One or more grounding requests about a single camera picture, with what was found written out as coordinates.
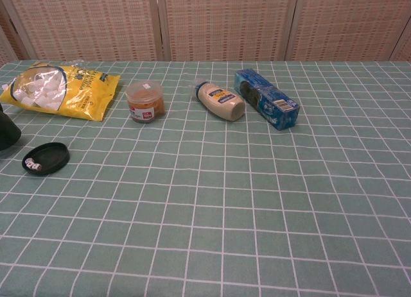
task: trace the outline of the blue box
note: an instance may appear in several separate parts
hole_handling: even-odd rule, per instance
[[[277,130],[295,125],[300,106],[253,69],[237,71],[234,89]]]

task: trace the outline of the table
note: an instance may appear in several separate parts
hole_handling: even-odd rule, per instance
[[[411,296],[410,63],[85,66],[121,75],[103,122],[4,106],[22,139],[0,157],[1,296]],[[295,127],[191,97],[195,76],[231,89],[247,67],[301,104]],[[138,124],[124,91],[145,79],[167,112]],[[27,175],[51,141],[70,162]]]

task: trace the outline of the mayonnaise bottle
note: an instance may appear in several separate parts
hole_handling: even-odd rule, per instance
[[[238,95],[208,81],[197,80],[195,96],[215,115],[228,121],[236,121],[244,114],[245,103]]]

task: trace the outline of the orange food in container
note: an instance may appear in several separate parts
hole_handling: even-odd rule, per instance
[[[162,87],[154,81],[140,81],[126,89],[130,116],[136,122],[149,123],[165,113]]]

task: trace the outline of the yellow plastic bag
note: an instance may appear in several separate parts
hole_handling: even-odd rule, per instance
[[[28,110],[102,121],[120,76],[67,65],[35,64],[1,94]]]

